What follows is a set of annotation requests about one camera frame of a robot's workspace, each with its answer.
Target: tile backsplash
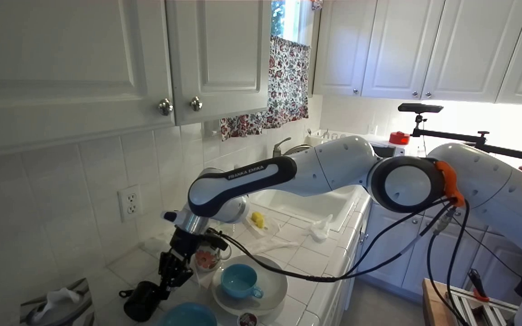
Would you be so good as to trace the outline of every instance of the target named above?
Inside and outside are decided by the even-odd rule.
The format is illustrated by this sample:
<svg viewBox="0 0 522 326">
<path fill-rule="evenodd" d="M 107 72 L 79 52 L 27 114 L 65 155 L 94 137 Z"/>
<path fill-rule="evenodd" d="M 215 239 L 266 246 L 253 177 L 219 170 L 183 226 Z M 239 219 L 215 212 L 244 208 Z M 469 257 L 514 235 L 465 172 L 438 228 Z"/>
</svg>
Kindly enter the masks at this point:
<svg viewBox="0 0 522 326">
<path fill-rule="evenodd" d="M 320 112 L 320 128 L 355 132 L 368 136 L 387 137 L 389 132 L 411 132 L 415 114 L 398 112 L 395 99 L 368 99 L 355 96 L 324 96 Z M 445 130 L 456 134 L 476 134 L 489 130 L 487 143 L 522 150 L 522 105 L 494 105 L 494 103 L 464 103 L 442 101 L 440 114 L 424 114 L 427 123 L 424 128 Z M 433 146 L 447 139 L 424 137 L 411 143 Z M 511 164 L 522 164 L 520 159 L 505 159 Z"/>
<path fill-rule="evenodd" d="M 203 166 L 233 168 L 268 157 L 271 145 L 319 126 L 310 119 L 262 136 L 219 141 L 206 125 L 184 125 L 85 139 L 0 155 L 0 324 L 18 322 L 23 299 L 88 275 L 172 224 Z M 119 188 L 137 184 L 143 213 L 119 217 Z"/>
</svg>

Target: cabinet knob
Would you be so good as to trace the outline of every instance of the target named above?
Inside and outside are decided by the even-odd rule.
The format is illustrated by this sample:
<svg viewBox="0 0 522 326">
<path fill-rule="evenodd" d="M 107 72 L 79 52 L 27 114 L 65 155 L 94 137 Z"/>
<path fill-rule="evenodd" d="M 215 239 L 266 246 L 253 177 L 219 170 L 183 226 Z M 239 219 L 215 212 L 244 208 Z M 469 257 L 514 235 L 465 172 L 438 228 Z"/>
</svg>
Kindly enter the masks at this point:
<svg viewBox="0 0 522 326">
<path fill-rule="evenodd" d="M 174 110 L 174 105 L 168 97 L 163 97 L 161 101 L 157 101 L 157 108 L 163 116 L 168 116 Z"/>
<path fill-rule="evenodd" d="M 194 112 L 199 112 L 203 108 L 203 101 L 199 99 L 199 96 L 194 96 L 188 105 L 192 107 Z"/>
</svg>

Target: dish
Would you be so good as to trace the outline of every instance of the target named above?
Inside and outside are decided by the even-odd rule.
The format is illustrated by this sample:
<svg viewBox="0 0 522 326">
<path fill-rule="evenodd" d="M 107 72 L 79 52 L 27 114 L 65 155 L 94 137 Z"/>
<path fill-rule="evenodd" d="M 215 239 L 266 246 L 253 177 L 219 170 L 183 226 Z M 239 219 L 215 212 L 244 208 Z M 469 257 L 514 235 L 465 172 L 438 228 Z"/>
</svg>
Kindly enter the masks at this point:
<svg viewBox="0 0 522 326">
<path fill-rule="evenodd" d="M 259 260 L 279 268 L 279 264 L 268 257 L 262 255 L 255 255 Z M 248 264 L 250 268 L 253 268 L 257 271 L 257 286 L 262 289 L 262 297 L 261 299 L 244 299 L 244 300 L 237 300 L 228 297 L 223 288 L 221 288 L 221 275 L 224 271 L 224 268 L 228 268 L 230 264 Z M 264 270 L 262 266 L 259 266 L 257 262 L 253 262 L 250 257 L 246 255 L 239 255 L 233 257 L 230 260 L 224 260 L 213 273 L 212 277 L 212 297 L 213 300 L 228 313 L 232 315 L 241 315 L 241 313 L 253 313 L 253 315 L 266 315 L 271 313 L 273 309 L 279 308 L 279 304 L 284 300 L 286 295 L 286 277 L 281 273 L 273 273 L 270 270 Z"/>
<path fill-rule="evenodd" d="M 157 326 L 217 326 L 213 313 L 197 302 L 184 302 L 168 309 L 159 320 Z"/>
</svg>

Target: kitchen counter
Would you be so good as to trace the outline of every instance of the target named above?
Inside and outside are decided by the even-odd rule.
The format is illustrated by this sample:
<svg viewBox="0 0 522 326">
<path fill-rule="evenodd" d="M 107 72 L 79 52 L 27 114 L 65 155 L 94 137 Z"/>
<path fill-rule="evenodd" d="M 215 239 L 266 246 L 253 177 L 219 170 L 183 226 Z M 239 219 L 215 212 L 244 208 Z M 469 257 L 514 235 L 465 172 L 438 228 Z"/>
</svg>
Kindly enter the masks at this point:
<svg viewBox="0 0 522 326">
<path fill-rule="evenodd" d="M 286 217 L 257 204 L 250 204 L 250 208 L 262 212 L 270 222 L 270 230 L 264 235 L 253 233 L 244 222 L 221 224 L 212 221 L 210 226 L 235 237 L 252 253 L 273 259 L 284 270 L 311 275 L 340 275 L 353 264 L 360 233 L 358 228 L 360 221 L 368 215 L 368 203 L 369 195 L 358 190 L 340 232 L 329 232 L 329 237 L 322 242 L 317 242 L 310 233 L 310 222 Z M 168 239 L 174 232 L 172 222 L 166 224 L 168 228 L 165 232 L 143 241 L 137 248 L 110 262 L 108 268 L 88 277 L 99 324 L 137 324 L 123 313 L 123 300 L 117 297 L 117 291 L 134 288 L 139 280 L 159 282 L 157 257 L 159 251 L 168 248 Z M 232 248 L 230 257 L 237 255 L 242 253 L 237 248 Z M 212 308 L 219 326 L 235 324 L 235 317 L 221 309 L 213 302 L 210 289 L 203 284 L 201 277 L 188 279 L 181 288 L 170 293 L 168 300 L 163 300 L 157 306 L 152 320 L 143 324 L 154 324 L 159 315 L 179 302 L 203 302 Z M 261 317 L 261 324 L 339 324 L 340 311 L 348 304 L 351 288 L 353 280 L 317 284 L 288 277 L 284 302 L 273 313 Z"/>
</svg>

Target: red object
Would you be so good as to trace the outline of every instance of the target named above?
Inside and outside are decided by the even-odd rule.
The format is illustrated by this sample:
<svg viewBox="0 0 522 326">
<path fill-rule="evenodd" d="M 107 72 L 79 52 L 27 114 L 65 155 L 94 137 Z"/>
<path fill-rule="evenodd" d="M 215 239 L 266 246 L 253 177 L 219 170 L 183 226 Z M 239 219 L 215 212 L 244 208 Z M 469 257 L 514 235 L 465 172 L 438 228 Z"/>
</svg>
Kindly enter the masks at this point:
<svg viewBox="0 0 522 326">
<path fill-rule="evenodd" d="M 409 134 L 404 134 L 404 132 L 391 132 L 389 134 L 389 143 L 407 145 L 407 141 L 409 141 Z"/>
</svg>

